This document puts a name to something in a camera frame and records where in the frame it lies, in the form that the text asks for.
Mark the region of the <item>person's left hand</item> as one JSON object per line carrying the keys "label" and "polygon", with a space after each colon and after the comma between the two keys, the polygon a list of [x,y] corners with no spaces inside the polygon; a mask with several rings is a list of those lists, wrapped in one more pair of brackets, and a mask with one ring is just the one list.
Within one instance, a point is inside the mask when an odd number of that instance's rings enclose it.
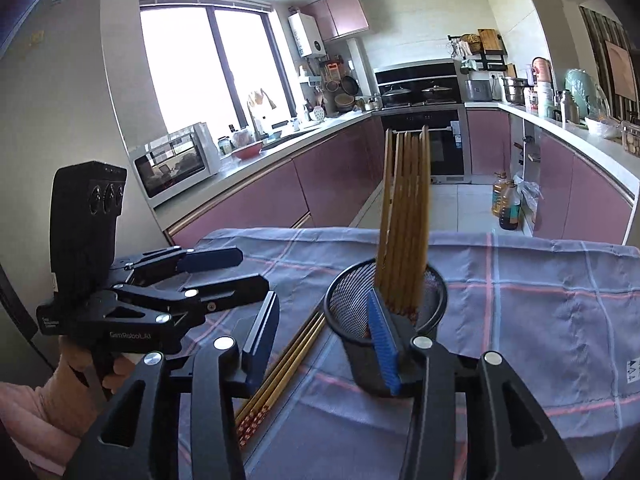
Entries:
{"label": "person's left hand", "polygon": [[62,359],[72,371],[77,376],[93,374],[107,394],[114,394],[122,388],[136,367],[128,356],[90,351],[69,336],[59,336],[58,345]]}

